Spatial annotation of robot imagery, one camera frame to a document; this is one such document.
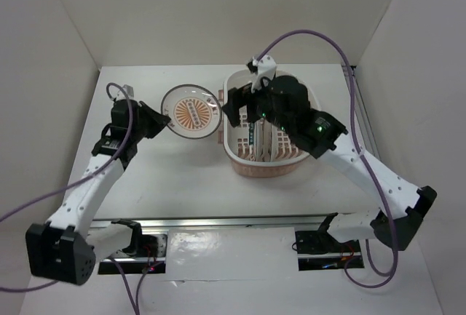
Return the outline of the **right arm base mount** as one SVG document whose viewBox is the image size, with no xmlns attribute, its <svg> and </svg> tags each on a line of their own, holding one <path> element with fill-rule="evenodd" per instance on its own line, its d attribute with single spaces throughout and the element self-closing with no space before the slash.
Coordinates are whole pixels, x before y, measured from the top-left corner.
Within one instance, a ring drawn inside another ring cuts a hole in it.
<svg viewBox="0 0 466 315">
<path fill-rule="evenodd" d="M 296 231 L 291 248 L 297 253 L 299 271 L 364 268 L 360 242 L 340 243 L 319 231 Z"/>
</svg>

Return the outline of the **plate with orange sunburst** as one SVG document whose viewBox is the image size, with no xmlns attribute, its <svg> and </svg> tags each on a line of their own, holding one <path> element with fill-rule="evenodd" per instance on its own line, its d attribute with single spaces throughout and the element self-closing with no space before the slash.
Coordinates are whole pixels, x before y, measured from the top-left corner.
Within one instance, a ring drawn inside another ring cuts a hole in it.
<svg viewBox="0 0 466 315">
<path fill-rule="evenodd" d="M 170 89 L 162 98 L 160 109 L 170 118 L 168 128 L 186 139 L 209 137 L 223 122 L 218 98 L 196 84 L 181 84 Z"/>
</svg>

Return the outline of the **plate with red characters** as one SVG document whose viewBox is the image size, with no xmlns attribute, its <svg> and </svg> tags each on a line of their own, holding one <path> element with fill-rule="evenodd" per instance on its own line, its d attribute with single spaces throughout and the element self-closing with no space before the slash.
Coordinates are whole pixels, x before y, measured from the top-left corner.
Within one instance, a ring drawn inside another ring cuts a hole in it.
<svg viewBox="0 0 466 315">
<path fill-rule="evenodd" d="M 272 149 L 272 125 L 267 120 L 256 122 L 256 160 L 270 162 Z"/>
</svg>

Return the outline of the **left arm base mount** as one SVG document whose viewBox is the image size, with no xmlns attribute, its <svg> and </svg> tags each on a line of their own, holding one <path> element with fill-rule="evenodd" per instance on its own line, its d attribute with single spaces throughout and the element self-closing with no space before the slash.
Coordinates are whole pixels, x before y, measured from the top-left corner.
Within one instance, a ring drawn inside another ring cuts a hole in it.
<svg viewBox="0 0 466 315">
<path fill-rule="evenodd" d="M 168 236 L 164 233 L 143 234 L 138 250 L 128 254 L 117 251 L 111 255 L 125 274 L 164 274 L 166 272 Z"/>
</svg>

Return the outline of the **plate with dark blue rim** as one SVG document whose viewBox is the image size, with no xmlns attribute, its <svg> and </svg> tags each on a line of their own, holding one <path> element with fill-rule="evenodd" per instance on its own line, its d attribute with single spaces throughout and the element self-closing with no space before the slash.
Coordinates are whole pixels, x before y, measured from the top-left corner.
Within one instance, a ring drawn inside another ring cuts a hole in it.
<svg viewBox="0 0 466 315">
<path fill-rule="evenodd" d="M 248 160 L 249 161 L 256 160 L 255 134 L 256 134 L 256 126 L 252 122 L 248 125 L 248 149 L 249 149 Z"/>
</svg>

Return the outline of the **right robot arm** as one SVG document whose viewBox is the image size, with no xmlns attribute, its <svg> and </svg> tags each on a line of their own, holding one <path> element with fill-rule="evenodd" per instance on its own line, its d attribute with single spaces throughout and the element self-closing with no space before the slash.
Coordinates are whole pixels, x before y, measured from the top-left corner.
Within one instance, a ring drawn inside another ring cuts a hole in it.
<svg viewBox="0 0 466 315">
<path fill-rule="evenodd" d="M 240 124 L 241 108 L 248 121 L 267 120 L 292 144 L 378 201 L 376 211 L 329 215 L 317 235 L 321 248 L 333 251 L 361 239 L 376 239 L 394 251 L 410 245 L 437 197 L 433 188 L 404 180 L 359 148 L 338 119 L 311 106 L 307 87 L 293 76 L 278 76 L 256 92 L 251 84 L 229 89 L 222 110 L 233 127 Z"/>
</svg>

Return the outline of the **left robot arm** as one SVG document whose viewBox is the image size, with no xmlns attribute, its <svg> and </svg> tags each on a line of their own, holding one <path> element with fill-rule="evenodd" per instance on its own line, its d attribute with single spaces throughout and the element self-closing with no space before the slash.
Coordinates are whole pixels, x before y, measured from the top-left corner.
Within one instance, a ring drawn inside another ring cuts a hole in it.
<svg viewBox="0 0 466 315">
<path fill-rule="evenodd" d="M 83 285 L 96 263 L 121 251 L 128 256 L 142 251 L 146 238 L 141 224 L 116 219 L 95 232 L 90 226 L 107 194 L 137 154 L 138 143 L 157 136 L 170 118 L 144 102 L 117 100 L 111 121 L 102 130 L 83 174 L 83 183 L 43 224 L 33 223 L 25 233 L 33 276 Z"/>
</svg>

